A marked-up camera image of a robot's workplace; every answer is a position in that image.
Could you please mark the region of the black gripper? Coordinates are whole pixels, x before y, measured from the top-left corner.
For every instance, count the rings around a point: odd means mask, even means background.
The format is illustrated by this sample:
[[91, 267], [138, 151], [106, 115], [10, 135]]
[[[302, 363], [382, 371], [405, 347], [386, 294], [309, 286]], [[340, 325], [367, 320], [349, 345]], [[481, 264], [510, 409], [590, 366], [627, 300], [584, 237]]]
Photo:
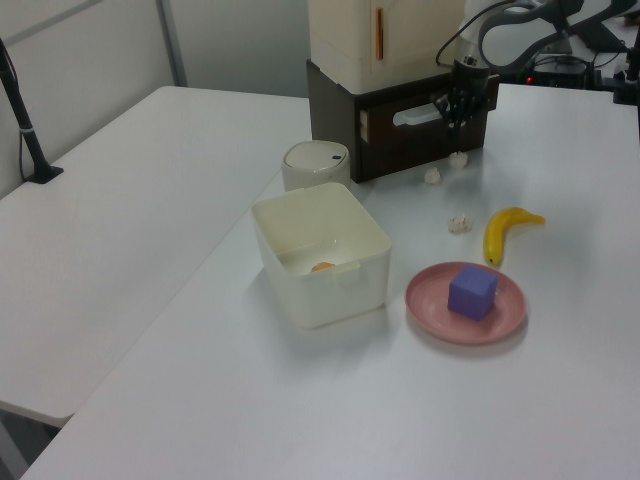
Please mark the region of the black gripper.
[[455, 60], [451, 69], [449, 93], [438, 97], [434, 105], [451, 137], [457, 137], [466, 124], [486, 105], [490, 70]]

